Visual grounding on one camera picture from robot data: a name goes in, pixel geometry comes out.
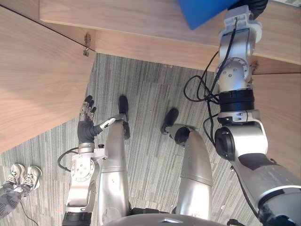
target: metal hinge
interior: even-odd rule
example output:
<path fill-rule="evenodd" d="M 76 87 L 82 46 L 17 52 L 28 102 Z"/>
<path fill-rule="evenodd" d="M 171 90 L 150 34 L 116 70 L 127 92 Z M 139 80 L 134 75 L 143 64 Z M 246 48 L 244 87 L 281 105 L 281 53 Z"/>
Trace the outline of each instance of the metal hinge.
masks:
<path fill-rule="evenodd" d="M 83 55 L 88 57 L 90 46 L 91 46 L 91 35 L 89 33 L 85 35 L 85 45 L 86 45 L 86 49 L 84 50 Z"/>

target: sneaker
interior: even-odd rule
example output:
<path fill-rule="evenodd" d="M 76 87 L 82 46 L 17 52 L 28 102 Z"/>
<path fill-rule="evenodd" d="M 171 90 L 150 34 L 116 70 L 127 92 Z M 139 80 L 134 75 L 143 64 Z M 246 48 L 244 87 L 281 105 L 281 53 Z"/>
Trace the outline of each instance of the sneaker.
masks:
<path fill-rule="evenodd" d="M 125 120 L 123 121 L 123 130 L 124 130 L 124 139 L 128 140 L 131 137 L 130 133 L 130 127 L 128 124 L 128 101 L 127 97 L 124 95 L 121 95 L 119 97 L 118 101 L 118 109 L 119 109 L 119 114 L 124 114 L 126 116 Z"/>
<path fill-rule="evenodd" d="M 10 183 L 12 185 L 19 185 L 25 176 L 25 167 L 20 163 L 14 163 L 10 168 L 10 174 L 5 181 L 5 183 Z"/>
<path fill-rule="evenodd" d="M 161 130 L 160 130 L 163 135 L 168 134 L 168 132 L 165 130 L 166 127 L 173 126 L 173 124 L 177 120 L 178 116 L 179 116 L 178 109 L 172 108 L 169 110 L 169 112 L 167 113 L 167 115 L 164 118 L 164 121 L 161 126 Z"/>
<path fill-rule="evenodd" d="M 23 185 L 29 186 L 30 190 L 35 190 L 40 186 L 40 177 L 42 171 L 37 166 L 29 166 L 27 169 L 27 175 L 24 177 Z"/>

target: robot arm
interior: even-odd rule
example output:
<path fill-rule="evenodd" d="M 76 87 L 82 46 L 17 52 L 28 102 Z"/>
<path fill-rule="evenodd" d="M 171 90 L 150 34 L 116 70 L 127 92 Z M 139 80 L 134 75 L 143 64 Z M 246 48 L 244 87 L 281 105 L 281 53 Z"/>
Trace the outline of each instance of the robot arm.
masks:
<path fill-rule="evenodd" d="M 228 11 L 219 34 L 218 121 L 223 127 L 215 133 L 216 151 L 232 164 L 248 204 L 264 225 L 300 225 L 301 186 L 266 157 L 267 137 L 254 109 L 249 58 L 261 39 L 261 24 L 250 21 L 250 14 L 248 6 Z"/>
<path fill-rule="evenodd" d="M 107 158 L 106 150 L 95 148 L 94 138 L 116 120 L 124 120 L 123 114 L 109 118 L 94 126 L 96 108 L 91 96 L 86 97 L 79 114 L 78 154 L 72 157 L 71 187 L 69 189 L 63 226 L 90 226 L 96 195 L 96 180 L 102 159 Z"/>

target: blue object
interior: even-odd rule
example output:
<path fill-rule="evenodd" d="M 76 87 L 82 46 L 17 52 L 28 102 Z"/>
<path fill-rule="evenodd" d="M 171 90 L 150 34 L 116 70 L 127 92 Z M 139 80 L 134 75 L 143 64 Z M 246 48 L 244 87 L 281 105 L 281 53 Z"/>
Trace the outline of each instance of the blue object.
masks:
<path fill-rule="evenodd" d="M 237 3 L 239 0 L 179 0 L 181 10 L 191 30 Z"/>

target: white sneaker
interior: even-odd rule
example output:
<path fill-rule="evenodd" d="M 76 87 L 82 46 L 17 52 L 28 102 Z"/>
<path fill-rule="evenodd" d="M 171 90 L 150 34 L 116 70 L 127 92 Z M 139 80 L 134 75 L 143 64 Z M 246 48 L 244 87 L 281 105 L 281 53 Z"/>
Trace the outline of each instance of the white sneaker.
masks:
<path fill-rule="evenodd" d="M 28 185 L 32 190 L 37 189 L 40 186 L 40 177 L 42 176 L 42 171 L 37 166 L 29 166 L 27 169 L 27 175 L 24 177 L 22 184 Z"/>
<path fill-rule="evenodd" d="M 20 163 L 14 163 L 10 168 L 10 174 L 5 183 L 12 183 L 13 185 L 19 185 L 25 176 L 25 167 Z"/>

